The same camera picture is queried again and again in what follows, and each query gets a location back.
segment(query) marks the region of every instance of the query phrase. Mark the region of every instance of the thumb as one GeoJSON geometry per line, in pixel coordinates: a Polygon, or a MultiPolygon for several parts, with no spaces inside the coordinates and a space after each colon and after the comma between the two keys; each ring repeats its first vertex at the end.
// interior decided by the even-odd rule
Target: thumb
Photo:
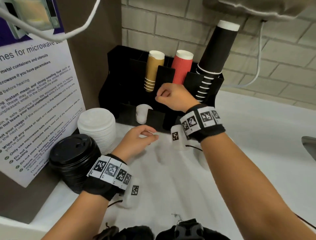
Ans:
{"type": "Polygon", "coordinates": [[[155,100],[159,103],[162,103],[164,105],[167,105],[167,102],[168,102],[168,97],[162,97],[162,96],[157,96],[155,97],[155,100]]]}
{"type": "Polygon", "coordinates": [[[158,140],[159,136],[158,135],[152,135],[152,136],[149,136],[149,137],[143,137],[142,138],[142,142],[144,144],[149,145],[151,144],[152,142],[155,142],[156,140],[158,140]]]}

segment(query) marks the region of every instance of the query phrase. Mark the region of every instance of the red paper cup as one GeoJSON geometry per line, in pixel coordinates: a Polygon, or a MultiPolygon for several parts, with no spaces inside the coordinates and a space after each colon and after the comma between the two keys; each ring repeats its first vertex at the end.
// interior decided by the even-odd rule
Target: red paper cup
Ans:
{"type": "Polygon", "coordinates": [[[176,70],[172,81],[173,83],[183,84],[186,74],[191,70],[192,62],[193,53],[185,50],[177,51],[171,66],[176,70]]]}

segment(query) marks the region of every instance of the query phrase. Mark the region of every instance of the counter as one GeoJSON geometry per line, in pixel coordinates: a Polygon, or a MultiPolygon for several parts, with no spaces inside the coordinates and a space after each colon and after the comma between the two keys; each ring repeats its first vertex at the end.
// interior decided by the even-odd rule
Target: counter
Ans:
{"type": "MultiPolygon", "coordinates": [[[[216,99],[227,134],[261,169],[288,206],[316,225],[316,162],[302,136],[316,137],[316,111],[220,91],[216,99]]],[[[131,126],[117,123],[117,142],[131,126]]],[[[176,151],[171,137],[160,138],[130,163],[143,192],[137,209],[111,206],[101,228],[147,225],[157,235],[179,220],[196,218],[230,239],[242,239],[209,170],[196,150],[176,151]]],[[[29,225],[0,218],[0,224],[48,231],[78,195],[60,182],[29,225]]]]}

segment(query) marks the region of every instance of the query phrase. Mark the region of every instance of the microwave picture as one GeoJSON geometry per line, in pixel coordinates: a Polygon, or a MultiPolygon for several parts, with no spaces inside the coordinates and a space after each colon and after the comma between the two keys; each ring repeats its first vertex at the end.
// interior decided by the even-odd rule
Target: microwave picture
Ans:
{"type": "MultiPolygon", "coordinates": [[[[60,28],[53,0],[0,0],[0,7],[40,31],[60,28]]],[[[28,34],[8,21],[7,24],[15,39],[28,34]]]]}

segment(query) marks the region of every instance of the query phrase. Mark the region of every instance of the black wire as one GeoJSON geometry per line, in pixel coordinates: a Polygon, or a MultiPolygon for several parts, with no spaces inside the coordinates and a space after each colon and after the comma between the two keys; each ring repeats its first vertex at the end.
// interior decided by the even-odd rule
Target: black wire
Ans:
{"type": "Polygon", "coordinates": [[[294,213],[300,220],[302,220],[304,223],[308,224],[309,226],[311,226],[313,229],[316,230],[316,227],[314,225],[312,225],[311,223],[309,223],[308,221],[306,221],[304,218],[300,217],[299,215],[297,215],[296,213],[294,213]]]}
{"type": "Polygon", "coordinates": [[[121,202],[123,202],[123,200],[119,200],[119,201],[116,201],[116,202],[114,202],[114,203],[111,203],[109,206],[107,206],[107,207],[111,207],[112,205],[114,205],[114,204],[116,204],[116,203],[121,203],[121,202]]]}
{"type": "Polygon", "coordinates": [[[191,145],[186,145],[186,147],[192,147],[192,148],[198,149],[198,150],[200,150],[200,151],[202,151],[202,152],[203,152],[203,150],[202,150],[202,149],[200,149],[200,148],[197,148],[197,147],[195,147],[195,146],[191,146],[191,145]]]}

